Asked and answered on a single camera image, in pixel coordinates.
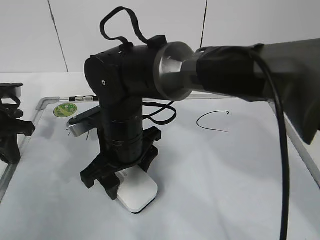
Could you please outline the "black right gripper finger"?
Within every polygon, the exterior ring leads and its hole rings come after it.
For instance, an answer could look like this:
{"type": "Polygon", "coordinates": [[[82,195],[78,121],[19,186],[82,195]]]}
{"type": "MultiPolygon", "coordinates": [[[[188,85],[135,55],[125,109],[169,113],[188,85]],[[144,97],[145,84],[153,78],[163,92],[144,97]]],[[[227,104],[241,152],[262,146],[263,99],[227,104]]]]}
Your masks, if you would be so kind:
{"type": "Polygon", "coordinates": [[[142,159],[139,167],[147,173],[149,170],[150,165],[152,164],[153,160],[158,156],[159,150],[155,146],[151,146],[151,148],[146,152],[146,155],[142,159]]]}
{"type": "Polygon", "coordinates": [[[118,197],[118,189],[121,185],[120,179],[114,174],[110,174],[108,176],[103,176],[98,179],[99,183],[105,189],[107,195],[110,197],[112,201],[117,199],[118,197]]]}

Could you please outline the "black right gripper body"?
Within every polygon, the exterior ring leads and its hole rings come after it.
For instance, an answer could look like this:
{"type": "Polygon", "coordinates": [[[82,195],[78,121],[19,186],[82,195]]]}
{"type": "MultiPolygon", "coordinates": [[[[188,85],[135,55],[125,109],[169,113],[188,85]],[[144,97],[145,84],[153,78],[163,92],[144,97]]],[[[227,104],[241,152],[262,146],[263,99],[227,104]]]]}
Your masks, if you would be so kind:
{"type": "Polygon", "coordinates": [[[139,166],[147,151],[151,146],[154,146],[153,143],[159,141],[161,137],[162,132],[154,126],[144,130],[142,138],[142,154],[135,161],[130,163],[120,162],[110,151],[100,152],[92,163],[80,173],[82,182],[87,188],[91,188],[94,185],[94,181],[99,180],[99,178],[116,174],[116,172],[130,167],[139,166]]]}

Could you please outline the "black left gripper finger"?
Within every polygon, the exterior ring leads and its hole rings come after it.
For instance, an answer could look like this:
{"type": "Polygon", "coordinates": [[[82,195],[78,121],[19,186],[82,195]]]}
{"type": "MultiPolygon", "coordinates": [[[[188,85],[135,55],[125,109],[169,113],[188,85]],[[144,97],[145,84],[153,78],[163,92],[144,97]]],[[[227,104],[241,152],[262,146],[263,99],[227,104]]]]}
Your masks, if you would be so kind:
{"type": "Polygon", "coordinates": [[[0,160],[6,164],[17,164],[21,159],[17,136],[0,138],[0,160]]]}

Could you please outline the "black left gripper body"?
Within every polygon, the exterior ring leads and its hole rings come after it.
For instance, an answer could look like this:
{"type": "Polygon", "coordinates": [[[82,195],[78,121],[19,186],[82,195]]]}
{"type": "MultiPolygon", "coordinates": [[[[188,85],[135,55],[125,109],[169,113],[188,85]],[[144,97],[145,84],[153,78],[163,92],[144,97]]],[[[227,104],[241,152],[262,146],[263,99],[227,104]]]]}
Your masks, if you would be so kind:
{"type": "Polygon", "coordinates": [[[35,126],[32,121],[21,120],[24,113],[19,109],[21,101],[12,98],[13,103],[4,103],[0,100],[0,144],[5,145],[13,138],[17,141],[17,135],[32,136],[35,126]]]}

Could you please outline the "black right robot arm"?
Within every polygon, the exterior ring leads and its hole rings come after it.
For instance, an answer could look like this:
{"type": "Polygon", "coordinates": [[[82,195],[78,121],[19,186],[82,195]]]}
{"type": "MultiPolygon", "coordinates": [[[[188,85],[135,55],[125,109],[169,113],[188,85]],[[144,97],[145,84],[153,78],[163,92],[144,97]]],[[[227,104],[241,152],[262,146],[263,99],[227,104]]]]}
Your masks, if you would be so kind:
{"type": "Polygon", "coordinates": [[[111,199],[120,185],[117,172],[136,165],[147,171],[158,154],[153,143],[161,131],[143,129],[144,98],[155,99],[161,109],[170,109],[193,91],[273,101],[281,134],[285,117],[306,144],[320,129],[318,39],[193,51],[159,35],[145,45],[126,42],[90,56],[84,75],[99,106],[70,123],[85,131],[97,129],[100,153],[80,178],[88,188],[99,181],[111,199]]]}

